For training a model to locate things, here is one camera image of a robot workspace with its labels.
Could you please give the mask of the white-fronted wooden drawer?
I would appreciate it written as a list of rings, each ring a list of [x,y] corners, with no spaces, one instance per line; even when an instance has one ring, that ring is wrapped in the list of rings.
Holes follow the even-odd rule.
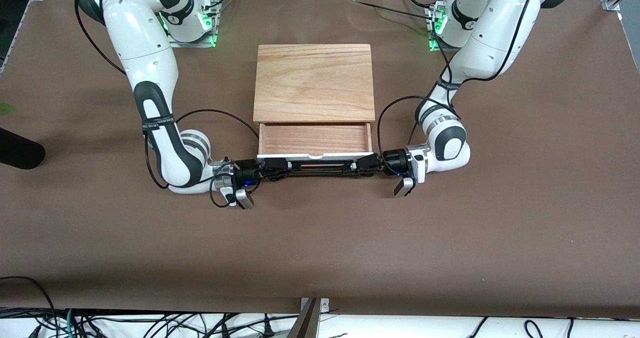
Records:
[[[261,123],[257,157],[356,160],[373,153],[370,123]]]

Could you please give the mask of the light wooden drawer cabinet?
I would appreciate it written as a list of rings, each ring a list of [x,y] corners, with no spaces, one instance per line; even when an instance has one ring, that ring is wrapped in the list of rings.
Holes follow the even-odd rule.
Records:
[[[369,44],[261,44],[257,56],[254,123],[370,132],[376,109]]]

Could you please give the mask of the dark slanted bar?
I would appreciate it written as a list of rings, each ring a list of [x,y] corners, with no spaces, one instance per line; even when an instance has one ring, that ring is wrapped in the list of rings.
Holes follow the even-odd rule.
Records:
[[[322,306],[320,298],[307,299],[286,338],[317,338]]]

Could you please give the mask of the black cylindrical object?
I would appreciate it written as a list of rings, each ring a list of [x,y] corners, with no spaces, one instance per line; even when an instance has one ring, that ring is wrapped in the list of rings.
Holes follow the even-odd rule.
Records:
[[[39,166],[45,156],[46,150],[43,145],[0,128],[0,163],[30,170]]]

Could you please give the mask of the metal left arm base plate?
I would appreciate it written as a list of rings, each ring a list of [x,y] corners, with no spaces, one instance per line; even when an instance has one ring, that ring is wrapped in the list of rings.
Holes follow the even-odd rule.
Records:
[[[439,38],[448,22],[446,4],[443,1],[436,1],[425,8],[425,21],[429,35],[429,49],[431,51],[441,50]]]

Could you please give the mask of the small metal table bracket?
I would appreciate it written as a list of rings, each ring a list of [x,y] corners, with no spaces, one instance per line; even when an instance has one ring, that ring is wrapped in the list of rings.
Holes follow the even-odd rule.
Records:
[[[301,311],[304,310],[304,307],[306,306],[307,301],[309,300],[309,298],[302,298],[301,299]],[[320,313],[322,313],[322,315],[327,314],[330,312],[330,300],[329,298],[322,298],[319,299],[320,302]]]

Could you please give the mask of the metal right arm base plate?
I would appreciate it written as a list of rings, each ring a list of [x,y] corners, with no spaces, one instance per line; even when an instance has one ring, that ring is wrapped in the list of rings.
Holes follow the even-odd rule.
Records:
[[[183,19],[160,12],[171,47],[214,47],[217,42],[221,6],[219,0],[193,0],[193,9]]]

